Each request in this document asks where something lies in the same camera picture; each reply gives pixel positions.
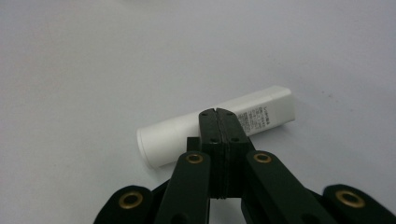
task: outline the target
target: white background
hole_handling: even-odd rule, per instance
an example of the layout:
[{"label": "white background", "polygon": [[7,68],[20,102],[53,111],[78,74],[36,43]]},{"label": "white background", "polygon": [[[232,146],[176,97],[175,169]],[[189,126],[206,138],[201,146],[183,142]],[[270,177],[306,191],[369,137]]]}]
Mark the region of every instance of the white background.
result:
[{"label": "white background", "polygon": [[[309,189],[343,183],[396,213],[396,2],[0,2],[0,222],[93,223],[154,189],[135,131],[273,85],[296,120],[254,135]],[[238,200],[210,223],[244,223]]]}]

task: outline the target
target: white tube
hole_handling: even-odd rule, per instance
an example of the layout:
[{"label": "white tube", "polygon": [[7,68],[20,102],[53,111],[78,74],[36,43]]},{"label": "white tube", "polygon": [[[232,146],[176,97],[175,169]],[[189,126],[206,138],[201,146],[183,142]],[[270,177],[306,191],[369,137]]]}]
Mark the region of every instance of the white tube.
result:
[{"label": "white tube", "polygon": [[[289,89],[273,86],[209,108],[223,108],[235,113],[247,136],[294,120]],[[199,136],[198,114],[168,119],[137,130],[140,153],[147,166],[156,168],[186,151],[187,137]]]}]

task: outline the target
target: white cylindrical object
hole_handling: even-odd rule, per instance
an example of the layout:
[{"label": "white cylindrical object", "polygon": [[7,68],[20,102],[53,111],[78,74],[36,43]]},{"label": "white cylindrical object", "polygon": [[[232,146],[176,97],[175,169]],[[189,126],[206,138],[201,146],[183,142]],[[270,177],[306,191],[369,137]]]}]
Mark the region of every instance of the white cylindrical object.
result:
[{"label": "white cylindrical object", "polygon": [[[294,120],[289,89],[273,86],[212,106],[235,113],[247,136]],[[137,130],[140,153],[149,167],[159,167],[186,151],[187,137],[199,136],[198,115],[202,111],[168,119]]]}]

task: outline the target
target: white label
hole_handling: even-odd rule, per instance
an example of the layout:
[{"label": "white label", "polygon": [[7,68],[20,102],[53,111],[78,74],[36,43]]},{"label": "white label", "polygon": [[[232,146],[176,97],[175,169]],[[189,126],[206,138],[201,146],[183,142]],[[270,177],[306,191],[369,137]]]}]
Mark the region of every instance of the white label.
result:
[{"label": "white label", "polygon": [[273,126],[270,106],[261,105],[240,113],[237,117],[246,135],[262,132]]}]

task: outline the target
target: white cylinder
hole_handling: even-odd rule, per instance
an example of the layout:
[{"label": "white cylinder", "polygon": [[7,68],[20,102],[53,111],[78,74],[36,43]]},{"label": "white cylinder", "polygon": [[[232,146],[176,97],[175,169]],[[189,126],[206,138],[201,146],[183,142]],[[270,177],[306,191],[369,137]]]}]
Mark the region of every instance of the white cylinder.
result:
[{"label": "white cylinder", "polygon": [[[273,86],[209,108],[235,113],[247,136],[294,120],[291,91]],[[140,153],[147,166],[156,168],[176,161],[187,147],[187,137],[199,136],[198,115],[203,110],[168,119],[137,130]]]}]

